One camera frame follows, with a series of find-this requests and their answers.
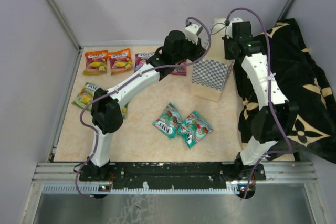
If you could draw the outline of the green candy bag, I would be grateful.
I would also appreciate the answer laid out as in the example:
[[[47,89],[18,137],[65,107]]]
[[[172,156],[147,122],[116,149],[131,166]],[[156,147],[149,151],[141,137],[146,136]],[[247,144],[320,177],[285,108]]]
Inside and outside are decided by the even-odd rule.
[[[87,104],[93,101],[94,94],[99,88],[100,86],[87,82],[74,98],[72,104],[81,109],[85,108]]]
[[[121,109],[123,119],[127,118],[129,102]]]

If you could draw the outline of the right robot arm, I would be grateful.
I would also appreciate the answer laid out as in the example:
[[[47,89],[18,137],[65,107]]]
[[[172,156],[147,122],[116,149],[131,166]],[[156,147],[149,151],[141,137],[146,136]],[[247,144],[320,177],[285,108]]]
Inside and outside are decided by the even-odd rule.
[[[261,42],[254,41],[250,22],[240,18],[225,20],[223,37],[225,58],[240,64],[250,79],[258,100],[258,113],[250,124],[251,139],[222,176],[227,181],[246,180],[277,139],[286,137],[293,127],[298,106],[283,94],[274,74],[269,70],[270,60]]]

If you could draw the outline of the orange candy bag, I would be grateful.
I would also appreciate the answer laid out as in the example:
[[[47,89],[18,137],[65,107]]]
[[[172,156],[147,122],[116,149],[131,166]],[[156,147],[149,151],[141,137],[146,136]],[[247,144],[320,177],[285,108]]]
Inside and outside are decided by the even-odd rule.
[[[85,53],[86,67],[83,71],[84,75],[101,75],[107,73],[108,51],[92,51]]]
[[[122,49],[116,52],[109,52],[111,75],[130,71],[133,67],[130,48]]]

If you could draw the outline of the mint candy bag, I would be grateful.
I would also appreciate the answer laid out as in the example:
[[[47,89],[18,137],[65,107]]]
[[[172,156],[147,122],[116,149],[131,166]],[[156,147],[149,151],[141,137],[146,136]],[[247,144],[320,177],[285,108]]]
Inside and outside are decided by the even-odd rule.
[[[175,138],[182,122],[183,119],[178,108],[170,102],[152,125],[168,138]]]
[[[198,111],[194,110],[180,124],[177,135],[181,136],[189,149],[213,131],[210,124]]]

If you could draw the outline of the purple candy bag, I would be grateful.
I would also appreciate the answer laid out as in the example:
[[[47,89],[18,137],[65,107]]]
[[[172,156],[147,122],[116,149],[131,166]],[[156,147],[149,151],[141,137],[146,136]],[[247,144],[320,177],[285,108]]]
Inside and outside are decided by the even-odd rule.
[[[175,75],[175,76],[186,76],[186,67],[183,67],[183,65],[186,64],[186,61],[183,61],[179,67],[176,67],[172,72],[171,75]]]
[[[146,61],[153,55],[153,52],[135,54],[134,72],[137,72],[144,64],[146,64]]]

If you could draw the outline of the blue checkered paper bag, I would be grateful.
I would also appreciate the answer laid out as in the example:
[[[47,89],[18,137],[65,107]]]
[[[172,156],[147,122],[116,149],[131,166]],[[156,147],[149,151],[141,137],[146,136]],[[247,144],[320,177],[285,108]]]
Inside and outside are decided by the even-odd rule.
[[[207,55],[193,65],[191,94],[218,102],[232,69],[225,59],[225,18],[215,18],[211,28],[211,46]]]

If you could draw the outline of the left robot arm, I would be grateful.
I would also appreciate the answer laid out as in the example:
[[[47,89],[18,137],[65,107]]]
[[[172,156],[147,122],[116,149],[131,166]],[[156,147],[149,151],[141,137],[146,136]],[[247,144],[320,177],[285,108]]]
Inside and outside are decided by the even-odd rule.
[[[196,25],[193,31],[173,30],[166,36],[163,46],[143,66],[107,90],[95,91],[91,103],[93,147],[87,160],[78,170],[81,181],[98,181],[108,178],[111,173],[109,150],[114,133],[122,126],[121,109],[147,87],[161,81],[185,60],[199,61],[206,50],[199,38]]]

